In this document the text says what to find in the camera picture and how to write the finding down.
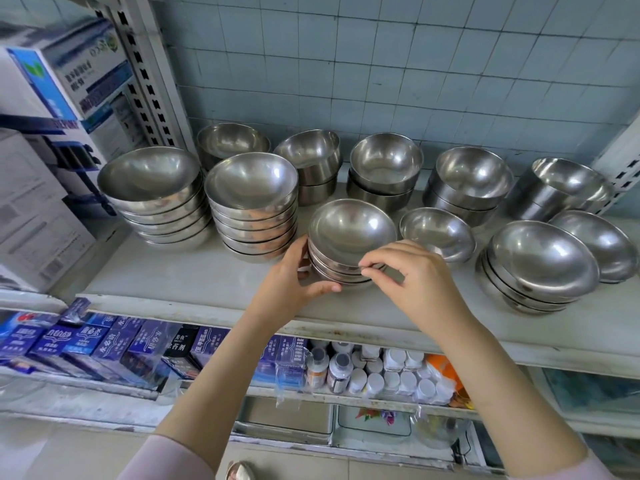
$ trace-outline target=right hand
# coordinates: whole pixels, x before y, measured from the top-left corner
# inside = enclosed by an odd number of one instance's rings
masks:
[[[384,263],[404,275],[404,282],[375,269]],[[446,335],[451,325],[475,321],[460,295],[447,263],[412,241],[392,242],[364,255],[360,261],[362,275],[375,284],[423,332],[436,341]]]

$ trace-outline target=hand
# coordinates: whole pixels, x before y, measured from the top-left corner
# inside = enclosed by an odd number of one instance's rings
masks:
[[[297,239],[284,254],[282,260],[271,268],[260,288],[246,309],[246,314],[259,317],[273,325],[274,333],[286,325],[298,311],[314,298],[327,293],[340,292],[342,286],[331,281],[320,281],[300,286],[299,280],[308,277],[304,259],[307,252],[307,235]]]
[[[384,263],[402,275],[397,283],[379,269],[368,267]],[[475,321],[460,295],[444,259],[412,241],[399,241],[368,252],[360,261],[364,276],[375,284],[423,332],[436,341],[447,334],[450,325]]]

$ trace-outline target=tiled wall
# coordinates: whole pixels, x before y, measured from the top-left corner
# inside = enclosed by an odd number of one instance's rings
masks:
[[[250,123],[590,162],[640,107],[640,0],[155,0],[195,131]]]
[[[68,25],[95,13],[69,0],[0,0],[2,22],[44,27],[52,23]]]

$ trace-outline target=pink sleeve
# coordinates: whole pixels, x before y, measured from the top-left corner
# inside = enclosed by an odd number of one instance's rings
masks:
[[[530,477],[527,480],[615,480],[615,477],[589,450],[589,456],[575,467],[543,477]]]
[[[151,435],[118,480],[215,480],[216,474],[196,453],[164,436]]]

